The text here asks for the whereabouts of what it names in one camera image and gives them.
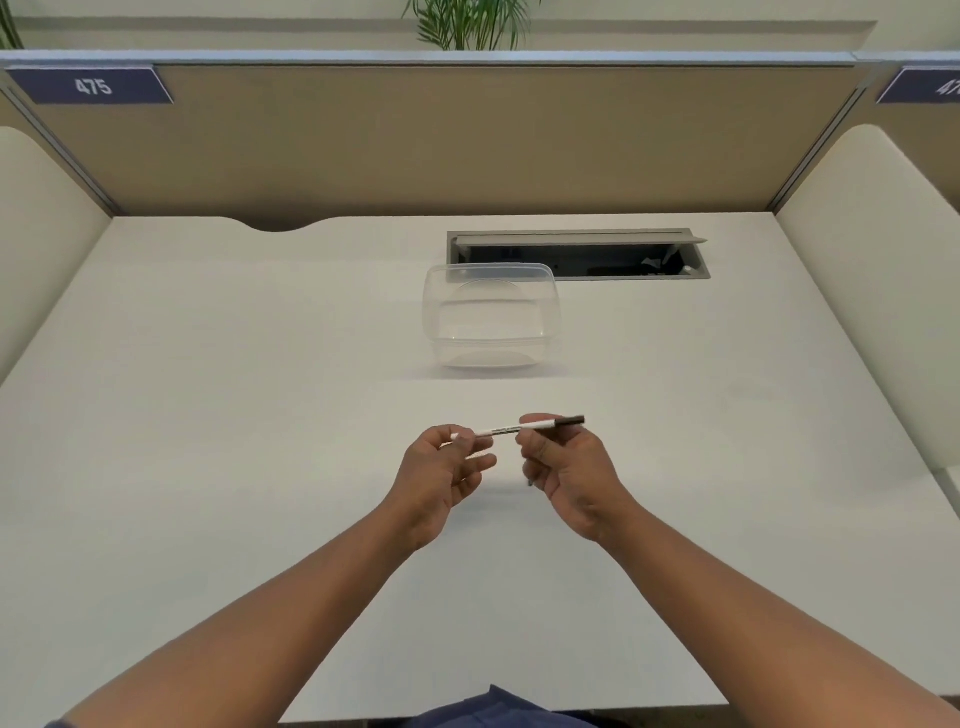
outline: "number sign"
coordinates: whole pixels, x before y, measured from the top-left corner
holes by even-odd
[[[960,104],[960,66],[903,68],[878,104]]]
[[[14,66],[11,77],[35,104],[173,104],[151,66]]]

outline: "clear plastic container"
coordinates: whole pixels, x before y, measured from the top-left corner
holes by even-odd
[[[423,332],[446,367],[525,367],[560,336],[553,271],[540,263],[462,263],[430,269]]]

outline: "white marker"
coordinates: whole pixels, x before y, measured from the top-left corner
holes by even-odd
[[[520,432],[522,429],[552,429],[553,427],[563,427],[564,425],[582,425],[586,421],[587,418],[583,415],[577,415],[576,417],[558,417],[556,420],[540,420],[535,423],[523,423],[523,425],[478,430],[475,434],[477,437],[493,437],[495,435],[509,435],[511,432]],[[456,433],[454,433],[453,439],[457,439]]]

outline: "black marker cap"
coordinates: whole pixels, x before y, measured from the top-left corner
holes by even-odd
[[[557,427],[562,427],[563,425],[582,425],[587,421],[587,418],[583,415],[577,415],[576,417],[558,417],[554,420],[554,423]]]

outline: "desk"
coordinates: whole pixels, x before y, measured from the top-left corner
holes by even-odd
[[[537,373],[431,362],[447,231],[692,228],[709,280],[559,283]],[[753,579],[960,692],[960,522],[769,214],[114,220],[0,388],[0,723],[37,725],[372,508],[426,426],[585,413],[627,486]],[[516,446],[287,720],[490,682],[551,709],[722,701]]]

